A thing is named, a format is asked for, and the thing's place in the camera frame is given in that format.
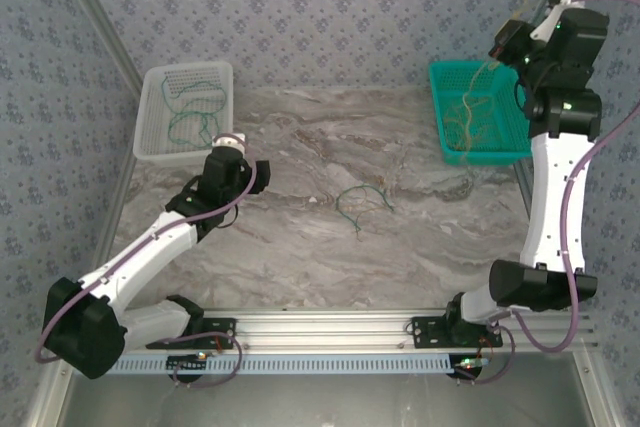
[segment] green cable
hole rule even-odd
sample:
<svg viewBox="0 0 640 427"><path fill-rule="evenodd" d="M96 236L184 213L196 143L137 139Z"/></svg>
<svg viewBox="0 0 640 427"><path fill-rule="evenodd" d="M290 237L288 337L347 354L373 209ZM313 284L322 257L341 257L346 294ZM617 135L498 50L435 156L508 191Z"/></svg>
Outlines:
<svg viewBox="0 0 640 427"><path fill-rule="evenodd" d="M190 101L188 101L184 107L182 108L181 111L176 111L173 109L171 103L169 102L169 100L167 99L167 93L165 91L164 85L167 82L167 77L164 78L164 80L162 81L162 84L160 84L160 90L162 91L162 99L164 100L165 105L167 106L167 108L169 109L169 111L171 111L171 113L174 114L173 118L169 121L169 129L167 131L167 137L169 138L169 140L171 142L173 142L174 144L177 145L191 145L193 147L196 148L204 148L204 147L208 147L211 145L211 139L213 138L213 134L211 134L211 132L209 131L209 118L213 118L213 122L215 123L215 135L218 135L220 133L220 124L218 122L218 117L216 116L216 114L218 114L219 112L221 112L225 106L227 105L227 92L220 87L219 85L214 84L213 82L210 82L208 80L202 80L199 82L195 82L191 85L187 85L186 87L182 88L175 96L171 97L169 96L169 99L175 100L178 99L184 92L188 91L189 89L193 89L195 87L198 87L200 85L206 84L209 85L210 87L212 87L215 90L219 90L223 93L224 98L222 100L222 106L220 108L218 108L217 110L215 110L214 112L205 112L205 111L199 111L199 110L185 110L187 109L191 104L195 103L195 102L211 102L214 104L219 104L221 101L217 100L217 99L211 99L211 98L207 98L207 97L202 97L202 98L197 98L197 99L191 99ZM200 129L200 131L198 132L198 135L200 136L200 139L202 139L203 144L195 144L193 142L191 142L190 140L187 139L181 139L181 138L176 138L173 135L173 130L174 128L180 124L180 122L189 119L193 116L199 116L200 117L200 122L202 125L202 128Z"/></svg>
<svg viewBox="0 0 640 427"><path fill-rule="evenodd" d="M369 185L369 184L362 184L362 185L356 185L355 187L349 187L347 190L343 191L338 198L336 199L336 210L338 212L340 212L340 215L342 215L345 219L347 219L349 222L351 222L353 224L353 226L356 228L356 233L360 232L362 230L362 228L358 225L358 221L357 220L353 220L351 217L349 217L347 214L345 214L342 210L340 210L340 199L342 198L343 195L348 194L349 192L351 192L352 190L355 189L371 189L374 192L377 192L378 194L380 194L380 197L382 197L382 200L384 201L385 205L387 207L389 207L389 210L391 210L391 212L393 212L393 206L389 203L389 201L387 200L387 196L385 195L384 192L382 192L380 189L378 189L377 187L374 187L373 185Z"/></svg>

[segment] purple cable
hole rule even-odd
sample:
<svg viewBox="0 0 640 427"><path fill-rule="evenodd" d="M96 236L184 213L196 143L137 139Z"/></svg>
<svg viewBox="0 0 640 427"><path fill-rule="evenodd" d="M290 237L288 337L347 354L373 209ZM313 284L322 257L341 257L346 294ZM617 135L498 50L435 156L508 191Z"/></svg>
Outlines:
<svg viewBox="0 0 640 427"><path fill-rule="evenodd" d="M233 134L221 134L221 135L218 135L214 139L214 142L216 140L224 138L224 137L228 137L228 138L233 139L236 142L238 142L240 145L242 145L245 148L245 150L247 151L247 154L249 154L249 155L247 155L247 161L249 162L249 166L251 167L251 178L249 179L249 183L247 184L247 187L242 191L242 193L240 195L238 195L238 197L233 199L231 202L229 202L227 205L225 205L223 207L220 207L219 209L212 210L211 212L206 212L204 214L193 215L191 217L186 217L184 219L179 219L179 220L171 222L171 223L165 225L164 227L158 229L154 233L154 236L150 235L149 237L146 237L145 239L140 241L140 243L138 243L135 247L133 247L118 262L114 263L102 275L102 278L109 277L109 276L113 275L120 267L122 267L124 264L126 264L129 260L131 260L132 257L134 257L142 249L144 249L150 242L155 240L159 235L164 234L167 230L173 229L174 227L176 227L178 225L181 225L181 224L185 224L185 223L188 223L188 222L197 222L197 221L208 219L210 217L215 217L216 215L220 215L220 214L222 214L224 212L227 212L228 210L232 209L234 206L238 205L249 194L249 192L253 188L253 184L256 182L256 176L257 176L256 162L255 162L253 156L250 155L249 146L247 145L247 143L244 140L240 139L239 137L237 137L237 136L235 136ZM49 334L51 334L51 331L56 326L56 324L60 321L60 319L69 310L71 310L71 308L73 308L74 305L76 305L83 298L85 298L87 295L89 295L91 293L91 291L93 289L95 289L96 287L98 287L99 285L100 285L100 279L98 279L95 282L89 284L86 288L84 288L82 291L78 292L74 297L72 297L71 300L69 300L69 302L64 304L62 306L62 308L58 312L56 312L56 314L53 317L51 317L51 320L49 321L47 326L42 330L42 334L40 334L40 338L38 339L38 343L36 345L36 349L35 349L35 352L34 352L34 355L33 355L33 357L34 357L36 362L38 362L39 364L47 364L49 362L54 362L56 360L60 360L60 357L58 357L58 356L42 357L42 349L44 348L44 343L46 342L47 338L49 337Z"/></svg>
<svg viewBox="0 0 640 427"><path fill-rule="evenodd" d="M516 355L516 341L513 338L513 334L511 333L511 330L509 330L508 328L502 325L496 325L495 327L493 327L493 332L495 332L496 330L502 330L504 333L506 333L509 336L509 342L511 343L511 352L509 353L509 358L507 359L507 363L504 364L504 366L495 375L492 375L488 379L481 379L481 380L476 380L476 378L473 375L471 375L469 372L465 372L463 369L454 368L453 370L455 370L459 374L469 377L470 379L470 380L459 379L460 382L463 382L465 384L472 384L472 385L486 385L486 384L490 384L491 382L495 382L496 380L500 380L509 371L509 369L511 368L511 365L513 365L513 360L515 359L515 355Z"/></svg>
<svg viewBox="0 0 640 427"><path fill-rule="evenodd" d="M175 339L162 339L162 340L159 340L158 342L164 342L165 344L172 344L175 342L184 342L187 340L196 340L196 339L202 339L206 337L221 337L223 339L227 339L236 347L236 349L238 349L238 360L236 364L233 366L233 370L229 374L227 374L225 377L219 380L213 380L211 382L199 382L197 384L193 384L193 383L188 384L186 382L180 382L178 380L178 371L180 370L180 367L182 367L182 365L184 364L184 362L180 362L178 365L176 365L176 368L173 369L172 377L176 385L182 385L184 387L187 387L188 389L206 389L209 387L216 387L218 385L222 385L226 382L229 382L236 375L238 375L238 371L242 366L242 347L240 346L240 342L238 342L235 337L225 334L224 332L204 332L202 334L193 334L193 335L185 335L184 337L176 337Z"/></svg>
<svg viewBox="0 0 640 427"><path fill-rule="evenodd" d="M573 0L573 2L585 2L585 1L589 1L589 0ZM640 6L640 0L621 0L621 1L630 2L632 4ZM522 332L524 333L524 335L527 337L527 339L529 339L529 342L531 342L536 348L538 348L542 352L557 353L557 352L562 352L564 349L566 349L573 341L573 338L575 337L576 332L578 331L578 323L580 321L579 308L578 308L578 302L579 302L578 289L576 287L576 279L573 276L573 267L571 266L571 258L569 257L569 252L568 252L569 242L567 240L567 216L569 211L569 199L571 198L571 192L573 191L573 183L576 177L582 171L582 169L584 169L584 167L587 165L587 163L589 163L591 159L593 159L593 157L598 152L600 152L604 147L606 147L609 144L609 142L611 142L618 135L620 135L620 132L622 131L622 129L624 129L635 117L637 117L638 114L640 114L640 102L636 104L636 106L631 111L631 113L622 122L620 122L616 127L614 127L614 129L611 132L609 132L606 136L604 136L602 140L594 144L594 146L591 147L591 149L589 149L589 151L578 161L578 163L576 163L575 167L571 171L571 174L569 175L569 179L567 180L567 185L564 188L564 194L562 195L562 204L560 207L560 251L562 254L564 268L567 272L567 280L569 281L569 295L571 297L571 322L569 324L569 330L567 332L566 337L562 342L560 342L558 345L554 347L548 347L546 345L542 345L533 337L533 334L531 333L529 328L526 326L524 319L522 318L522 315L517 311L513 311L513 315L518 320L518 323L520 324L520 327L522 328Z"/></svg>

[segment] purple wire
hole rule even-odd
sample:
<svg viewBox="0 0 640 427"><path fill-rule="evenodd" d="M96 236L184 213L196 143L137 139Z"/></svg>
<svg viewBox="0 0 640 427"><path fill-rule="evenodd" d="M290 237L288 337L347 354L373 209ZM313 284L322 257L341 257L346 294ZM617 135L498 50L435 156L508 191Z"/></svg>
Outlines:
<svg viewBox="0 0 640 427"><path fill-rule="evenodd" d="M465 372L463 369L454 368L453 370L455 370L459 374L463 374L466 377L470 378L470 380L459 379L460 382L463 382L465 384L472 384L472 385L490 384L504 377L505 374L509 371L509 369L513 365L513 361L516 356L516 341L513 338L513 334L511 333L511 330L509 330L503 325L496 325L495 327L493 327L492 330L493 332L495 332L496 330L502 330L504 333L506 333L509 336L509 342L511 343L511 352L509 353L509 358L507 359L507 363L504 364L504 366L495 375L492 375L488 379L480 379L480 380L476 380L476 378L473 375L471 375L469 372Z"/></svg>
<svg viewBox="0 0 640 427"><path fill-rule="evenodd" d="M589 0L573 0L573 2L585 2ZM620 0L624 2L630 2L632 4L640 6L640 0ZM576 287L576 279L573 275L573 267L571 265L571 258L569 257L569 242L567 239L567 216L569 211L569 199L571 198L571 192L573 191L573 184L576 177L580 174L582 169L593 159L593 157L600 152L603 148L605 148L613 139L615 139L622 129L624 129L635 117L640 114L640 102L636 104L631 113L616 127L613 128L611 132L609 132L606 136L604 136L600 141L594 144L591 149L576 163L575 167L571 171L569 175L569 179L567 180L567 185L564 188L564 194L562 195L562 204L560 207L560 252L562 255L562 260L564 263L564 268L567 272L567 280L569 281L569 295L571 297L571 322L569 324L569 330L567 331L567 335L562 342L554 347L548 347L546 345L542 345L538 342L534 337L527 325L522 318L522 315L513 311L514 317L517 319L520 327L522 328L522 332L529 339L536 348L546 353L557 353L562 352L566 349L576 333L578 332L578 323L580 321L579 318L579 307L578 307L578 289Z"/></svg>
<svg viewBox="0 0 640 427"><path fill-rule="evenodd" d="M171 223L165 225L164 227L161 227L160 229L158 229L154 233L154 235L150 235L149 237L146 237L146 238L142 239L142 241L140 241L138 244L136 244L136 246L133 247L126 255L124 255L120 260L115 262L102 275L101 278L112 276L119 268L121 268L124 264L126 264L129 260L131 260L131 258L133 258L138 252L140 252L142 249L144 249L150 242L152 242L153 240L157 239L157 237L159 235L164 234L167 230L173 229L174 227L176 227L178 225L181 225L181 224L185 224L185 223L188 223L188 222L197 222L197 221L208 219L210 217L215 217L216 215L220 215L220 214L222 214L224 212L227 212L230 209L232 209L234 206L238 205L249 194L249 192L253 188L253 184L255 184L255 182L256 182L256 176L257 176L256 162L255 162L253 156L251 155L251 151L250 151L249 146L247 145L247 143L244 140L242 140L241 138L239 138L239 137L237 137L237 136L235 136L233 134L221 134L221 135L218 135L214 139L214 142L216 140L218 140L218 139L225 138L225 137L233 139L236 142L238 142L240 145L242 145L245 148L245 150L247 151L247 154L248 154L247 155L247 161L249 162L249 166L251 167L251 178L249 179L249 183L247 184L247 187L242 191L242 193L240 195L238 195L238 197L233 199L231 202L229 202L227 205L225 205L223 207L220 207L219 209L212 210L211 212L206 212L204 214L193 215L191 217L186 217L184 219L179 219L179 220L176 220L174 222L171 222ZM38 362L39 364L47 364L49 362L54 362L56 360L60 360L60 357L58 357L58 356L53 356L53 357L43 357L42 356L42 349L44 348L44 343L46 342L47 338L51 334L51 331L56 326L56 324L60 321L60 319L69 310L71 310L74 305L76 305L83 298L85 298L87 295L89 295L93 289L98 287L100 285L100 283L101 283L100 279L98 279L98 280L94 281L93 283L89 284L82 291L78 292L74 297L72 297L69 300L69 302L64 304L60 308L60 310L58 312L56 312L56 314L53 317L51 317L51 320L49 321L47 326L42 330L42 334L40 334L40 338L38 339L38 343L36 345L36 349L35 349L35 352L34 352L34 355L33 355L33 357L34 357L36 362Z"/></svg>
<svg viewBox="0 0 640 427"><path fill-rule="evenodd" d="M209 387L216 387L218 385L222 385L226 382L229 382L236 375L238 375L238 371L242 366L242 347L240 346L240 342L238 342L238 340L235 337L229 334L225 334L224 332L204 332L202 334L193 334L193 335L185 335L184 337L176 337L175 339L162 339L162 340L159 340L158 342L163 342L165 344L172 344L175 342L185 342L188 340L196 340L196 339L202 339L206 337L221 337L223 339L227 339L236 347L236 349L238 349L238 360L236 364L233 366L233 370L229 374L227 374L225 377L218 380L212 380L211 382L198 382L197 384L195 383L188 384L186 382L180 382L178 380L178 371L180 370L180 367L182 367L182 365L185 363L185 362L180 362L178 363L178 365L176 365L176 368L173 369L172 377L176 385L182 385L184 387L187 387L188 389L206 389Z"/></svg>

